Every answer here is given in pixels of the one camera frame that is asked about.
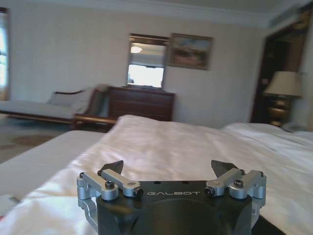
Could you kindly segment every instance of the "wooden armrest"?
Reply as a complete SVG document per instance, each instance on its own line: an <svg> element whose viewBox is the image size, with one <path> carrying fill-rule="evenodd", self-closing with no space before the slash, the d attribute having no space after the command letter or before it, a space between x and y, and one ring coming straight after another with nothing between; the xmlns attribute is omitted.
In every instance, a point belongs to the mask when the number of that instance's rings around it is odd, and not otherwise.
<svg viewBox="0 0 313 235"><path fill-rule="evenodd" d="M55 94L78 94L82 92L83 90L77 91L77 92L54 92Z"/></svg>
<svg viewBox="0 0 313 235"><path fill-rule="evenodd" d="M104 124L116 124L117 118L114 117L97 117L86 114L75 114L74 121L78 122L94 122L94 123L104 123Z"/></svg>

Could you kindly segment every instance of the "white wall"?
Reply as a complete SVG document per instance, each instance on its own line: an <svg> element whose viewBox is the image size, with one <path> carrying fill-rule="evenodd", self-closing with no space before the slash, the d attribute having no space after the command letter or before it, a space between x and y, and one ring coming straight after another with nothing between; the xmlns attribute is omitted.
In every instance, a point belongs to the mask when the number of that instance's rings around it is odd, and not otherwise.
<svg viewBox="0 0 313 235"><path fill-rule="evenodd" d="M313 21L308 33L301 64L303 97L297 100L292 111L292 120L313 130Z"/></svg>
<svg viewBox="0 0 313 235"><path fill-rule="evenodd" d="M11 98L45 102L53 91L126 84L129 33L214 38L211 70L168 67L174 120L211 127L247 121L261 29L201 21L0 0L11 8Z"/></svg>

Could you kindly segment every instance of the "mirror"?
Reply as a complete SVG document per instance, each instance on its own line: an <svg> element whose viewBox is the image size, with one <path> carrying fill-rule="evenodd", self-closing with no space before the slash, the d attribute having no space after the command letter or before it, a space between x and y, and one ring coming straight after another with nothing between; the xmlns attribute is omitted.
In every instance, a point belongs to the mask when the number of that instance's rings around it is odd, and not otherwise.
<svg viewBox="0 0 313 235"><path fill-rule="evenodd" d="M8 9L0 7L0 101L8 99Z"/></svg>
<svg viewBox="0 0 313 235"><path fill-rule="evenodd" d="M162 88L168 38L130 35L127 85Z"/></svg>

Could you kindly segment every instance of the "white bed sheet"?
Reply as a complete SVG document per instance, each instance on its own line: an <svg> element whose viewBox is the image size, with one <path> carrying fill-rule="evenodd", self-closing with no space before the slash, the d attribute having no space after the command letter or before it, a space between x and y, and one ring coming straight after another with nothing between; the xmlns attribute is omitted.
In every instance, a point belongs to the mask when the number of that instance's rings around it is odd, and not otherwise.
<svg viewBox="0 0 313 235"><path fill-rule="evenodd" d="M313 141L313 131L296 131L294 134Z"/></svg>
<svg viewBox="0 0 313 235"><path fill-rule="evenodd" d="M280 129L233 124L224 130L123 116L100 142L58 172L0 222L1 234L96 234L77 206L76 177L124 160L134 180L214 179L212 159L268 177L261 214L288 235L312 234L313 142Z"/></svg>
<svg viewBox="0 0 313 235"><path fill-rule="evenodd" d="M11 194L22 199L103 135L91 131L69 131L1 163L0 195Z"/></svg>

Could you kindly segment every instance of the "table lamp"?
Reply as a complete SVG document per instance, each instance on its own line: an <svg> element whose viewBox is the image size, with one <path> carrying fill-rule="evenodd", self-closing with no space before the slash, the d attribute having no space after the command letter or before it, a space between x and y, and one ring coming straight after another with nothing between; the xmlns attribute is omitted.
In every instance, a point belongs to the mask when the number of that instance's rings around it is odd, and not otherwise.
<svg viewBox="0 0 313 235"><path fill-rule="evenodd" d="M263 93L273 97L273 107L269 108L270 124L281 126L288 121L292 100L301 97L300 76L296 72L277 71Z"/></svg>

